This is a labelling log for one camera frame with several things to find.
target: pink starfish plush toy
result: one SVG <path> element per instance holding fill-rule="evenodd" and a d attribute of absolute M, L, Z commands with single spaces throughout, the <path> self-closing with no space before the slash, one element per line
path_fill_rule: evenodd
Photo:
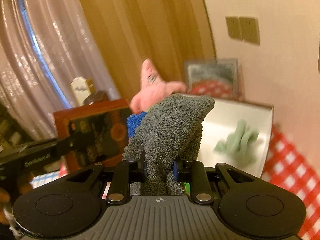
<path fill-rule="evenodd" d="M 140 114 L 172 93 L 185 93 L 186 91 L 187 86 L 183 82 L 165 82 L 151 60 L 146 59 L 141 68 L 141 89 L 132 98 L 130 108 L 134 114 Z"/>

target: curtain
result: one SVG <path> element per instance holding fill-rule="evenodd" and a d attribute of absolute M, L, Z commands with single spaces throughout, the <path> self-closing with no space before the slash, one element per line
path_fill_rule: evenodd
<path fill-rule="evenodd" d="M 121 94 L 140 90 L 148 57 L 166 81 L 184 81 L 184 62 L 215 57 L 203 0 L 80 0 Z"/>
<path fill-rule="evenodd" d="M 76 106 L 78 76 L 119 98 L 79 0 L 1 0 L 0 99 L 34 139 L 56 135 L 52 112 Z"/>

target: ribbed surface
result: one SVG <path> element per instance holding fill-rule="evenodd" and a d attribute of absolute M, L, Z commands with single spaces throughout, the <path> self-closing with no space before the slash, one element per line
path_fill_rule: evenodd
<path fill-rule="evenodd" d="M 107 209 L 100 221 L 69 240 L 245 240 L 226 228 L 210 207 L 187 196 L 133 196 Z"/>

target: crosshair symbol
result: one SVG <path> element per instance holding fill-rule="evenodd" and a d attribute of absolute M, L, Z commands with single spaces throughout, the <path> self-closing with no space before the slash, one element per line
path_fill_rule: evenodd
<path fill-rule="evenodd" d="M 164 201 L 164 199 L 163 199 L 163 198 L 157 198 L 156 201 L 157 201 L 158 203 L 162 203 L 162 202 Z"/>

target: person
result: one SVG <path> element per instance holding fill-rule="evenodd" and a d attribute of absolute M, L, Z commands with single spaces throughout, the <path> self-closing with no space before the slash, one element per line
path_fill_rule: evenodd
<path fill-rule="evenodd" d="M 25 194 L 32 190 L 31 181 L 33 175 L 28 174 L 18 179 L 18 187 L 20 194 Z M 3 205 L 10 201 L 10 195 L 3 189 L 0 188 L 0 239 L 15 240 L 13 233 L 9 229 L 9 222 L 6 219 L 3 211 Z"/>

